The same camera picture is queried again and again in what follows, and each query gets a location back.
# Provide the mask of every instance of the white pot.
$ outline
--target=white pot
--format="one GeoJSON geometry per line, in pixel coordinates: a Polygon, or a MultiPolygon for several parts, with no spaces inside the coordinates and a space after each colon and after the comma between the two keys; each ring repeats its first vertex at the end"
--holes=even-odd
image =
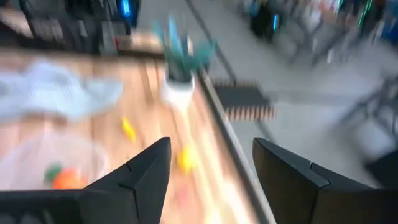
{"type": "Polygon", "coordinates": [[[160,88],[160,97],[163,102],[168,105],[174,106],[178,109],[186,109],[191,102],[194,90],[194,78],[191,79],[191,82],[180,83],[170,81],[167,79],[167,75],[164,75],[162,86],[160,88]]]}

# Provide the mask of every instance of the table surface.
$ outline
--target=table surface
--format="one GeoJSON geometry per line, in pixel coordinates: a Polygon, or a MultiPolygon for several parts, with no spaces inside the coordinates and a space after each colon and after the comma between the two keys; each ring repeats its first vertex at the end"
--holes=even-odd
{"type": "Polygon", "coordinates": [[[123,95],[116,106],[76,123],[34,117],[0,126],[0,158],[35,134],[61,129],[101,144],[113,170],[162,136],[169,136],[173,156],[162,223],[258,222],[201,85],[196,86],[188,110],[181,112],[161,102],[164,63],[155,60],[6,50],[0,52],[0,68],[21,70],[41,57],[82,77],[118,78],[124,83],[123,95]],[[122,132],[122,116],[136,129],[134,143],[122,132]],[[195,150],[199,158],[191,174],[176,167],[175,156],[185,146],[195,150]]]}

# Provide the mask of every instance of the gray floor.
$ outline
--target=gray floor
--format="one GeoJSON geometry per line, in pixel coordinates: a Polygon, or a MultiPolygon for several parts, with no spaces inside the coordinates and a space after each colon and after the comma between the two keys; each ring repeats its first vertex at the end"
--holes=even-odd
{"type": "MultiPolygon", "coordinates": [[[[369,44],[345,65],[324,63],[312,70],[291,67],[278,53],[280,46],[259,42],[248,32],[247,23],[231,10],[232,0],[187,1],[218,41],[236,77],[257,81],[262,91],[276,100],[277,117],[266,123],[275,143],[335,172],[377,186],[363,169],[363,161],[386,153],[392,147],[389,138],[371,121],[344,126],[338,122],[355,102],[380,85],[381,70],[398,71],[395,52],[381,44],[369,44]]],[[[194,42],[206,40],[185,0],[143,1],[139,26],[150,27],[154,20],[166,25],[170,13],[194,42]]],[[[229,78],[227,71],[216,58],[210,75],[229,78]]],[[[252,164],[253,137],[268,136],[263,136],[254,123],[233,123],[233,128],[252,164]]]]}

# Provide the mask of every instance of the yellow toy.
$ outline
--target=yellow toy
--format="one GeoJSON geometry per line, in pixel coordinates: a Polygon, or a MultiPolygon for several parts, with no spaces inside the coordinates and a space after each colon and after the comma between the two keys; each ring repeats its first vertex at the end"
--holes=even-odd
{"type": "Polygon", "coordinates": [[[125,117],[122,117],[122,128],[126,136],[132,141],[136,141],[136,132],[134,128],[131,126],[129,120],[125,117]]]}
{"type": "Polygon", "coordinates": [[[189,173],[197,164],[197,155],[190,147],[185,147],[177,156],[178,168],[184,173],[189,173]]]}

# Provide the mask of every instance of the clear plastic bag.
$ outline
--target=clear plastic bag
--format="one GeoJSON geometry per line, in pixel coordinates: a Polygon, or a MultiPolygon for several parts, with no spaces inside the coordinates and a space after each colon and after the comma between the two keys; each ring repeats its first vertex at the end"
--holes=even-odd
{"type": "Polygon", "coordinates": [[[0,162],[0,190],[51,189],[45,173],[54,164],[72,167],[89,184],[109,171],[101,146],[69,133],[44,133],[23,142],[0,162]]]}

